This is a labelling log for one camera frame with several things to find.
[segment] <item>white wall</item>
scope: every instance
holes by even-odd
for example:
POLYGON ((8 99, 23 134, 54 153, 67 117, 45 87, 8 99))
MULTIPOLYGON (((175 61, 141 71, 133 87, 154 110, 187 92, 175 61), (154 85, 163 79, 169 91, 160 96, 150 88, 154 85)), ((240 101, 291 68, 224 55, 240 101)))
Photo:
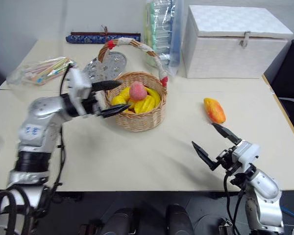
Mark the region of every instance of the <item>white wall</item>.
POLYGON ((36 40, 71 31, 141 32, 145 0, 0 0, 0 72, 10 73, 36 40))
MULTIPOLYGON (((264 7, 294 32, 294 0, 184 1, 185 16, 189 4, 264 7)), ((145 0, 0 0, 0 71, 11 72, 38 39, 59 40, 71 31, 101 31, 101 25, 109 31, 142 33, 144 7, 145 0)), ((267 70, 269 79, 286 51, 267 70)))

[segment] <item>basket handle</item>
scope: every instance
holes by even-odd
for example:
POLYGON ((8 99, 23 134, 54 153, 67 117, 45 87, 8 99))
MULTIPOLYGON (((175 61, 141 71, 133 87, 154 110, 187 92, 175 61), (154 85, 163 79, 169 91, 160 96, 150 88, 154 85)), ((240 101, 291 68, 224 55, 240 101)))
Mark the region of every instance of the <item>basket handle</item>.
POLYGON ((148 55, 152 56, 157 67, 158 67, 158 70, 159 70, 160 82, 162 83, 162 86, 164 86, 164 87, 167 86, 168 74, 163 69, 160 58, 158 57, 158 55, 152 50, 151 47, 149 47, 143 43, 137 42, 136 40, 134 40, 132 38, 118 38, 118 39, 110 40, 109 42, 105 43, 103 48, 99 52, 98 60, 102 63, 107 50, 111 50, 115 46, 121 46, 121 45, 132 45, 142 51, 145 51, 148 55))

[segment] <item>white box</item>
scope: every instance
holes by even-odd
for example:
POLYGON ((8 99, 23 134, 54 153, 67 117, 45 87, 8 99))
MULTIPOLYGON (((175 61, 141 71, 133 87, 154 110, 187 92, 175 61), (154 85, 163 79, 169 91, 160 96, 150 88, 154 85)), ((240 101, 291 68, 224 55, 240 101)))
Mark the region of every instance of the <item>white box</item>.
POLYGON ((264 8, 190 5, 182 47, 187 77, 259 78, 292 35, 264 8))

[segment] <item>pink peach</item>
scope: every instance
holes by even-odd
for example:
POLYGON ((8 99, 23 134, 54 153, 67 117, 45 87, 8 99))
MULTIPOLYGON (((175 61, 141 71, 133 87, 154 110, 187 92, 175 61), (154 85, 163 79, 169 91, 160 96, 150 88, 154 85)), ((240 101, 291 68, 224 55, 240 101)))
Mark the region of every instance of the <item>pink peach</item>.
POLYGON ((133 100, 143 100, 147 96, 147 91, 141 82, 135 81, 129 88, 129 95, 133 100))

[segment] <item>banana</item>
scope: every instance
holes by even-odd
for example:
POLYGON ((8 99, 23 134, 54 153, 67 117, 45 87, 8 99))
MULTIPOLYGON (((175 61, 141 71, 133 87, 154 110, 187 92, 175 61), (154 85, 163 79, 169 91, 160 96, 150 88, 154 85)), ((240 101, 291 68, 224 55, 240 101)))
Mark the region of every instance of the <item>banana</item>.
POLYGON ((143 100, 137 101, 135 103, 135 113, 140 114, 140 113, 147 113, 150 110, 152 110, 155 107, 155 99, 147 95, 147 97, 143 100))
POLYGON ((158 107, 160 101, 161 101, 161 98, 160 98, 160 95, 157 91, 155 91, 154 89, 151 89, 151 88, 148 88, 148 87, 145 87, 146 88, 146 91, 148 92, 149 95, 151 95, 154 99, 155 99, 155 108, 158 107))
POLYGON ((125 87, 119 94, 120 96, 122 96, 125 101, 129 100, 129 87, 125 87))
POLYGON ((129 99, 128 103, 132 103, 131 106, 128 109, 134 109, 135 107, 135 100, 134 99, 129 99))
POLYGON ((111 101, 111 104, 112 105, 117 105, 117 104, 125 104, 126 101, 125 99, 120 96, 120 95, 117 95, 116 97, 113 98, 113 100, 111 101))

